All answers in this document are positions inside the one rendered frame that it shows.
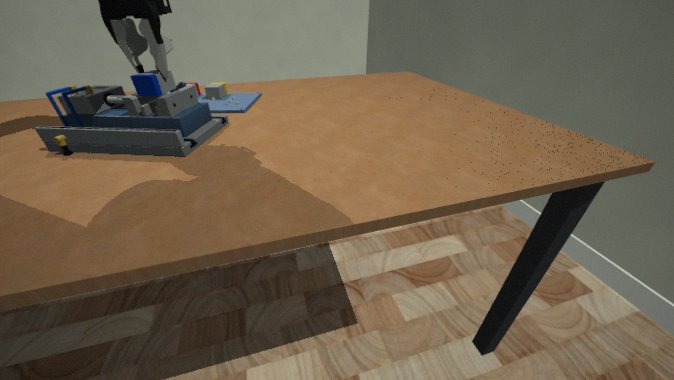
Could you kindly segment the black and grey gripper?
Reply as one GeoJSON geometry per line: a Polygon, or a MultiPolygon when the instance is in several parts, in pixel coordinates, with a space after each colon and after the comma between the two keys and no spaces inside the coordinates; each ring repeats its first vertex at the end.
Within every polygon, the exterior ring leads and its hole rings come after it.
{"type": "Polygon", "coordinates": [[[172,13],[169,0],[166,0],[168,6],[165,6],[163,0],[98,1],[102,19],[108,31],[137,73],[144,72],[138,56],[148,49],[149,44],[150,54],[155,60],[156,69],[164,79],[167,79],[166,54],[173,49],[173,44],[169,37],[160,32],[159,15],[172,13]],[[138,28],[145,38],[137,32],[134,21],[126,18],[127,16],[141,18],[138,28]]]}

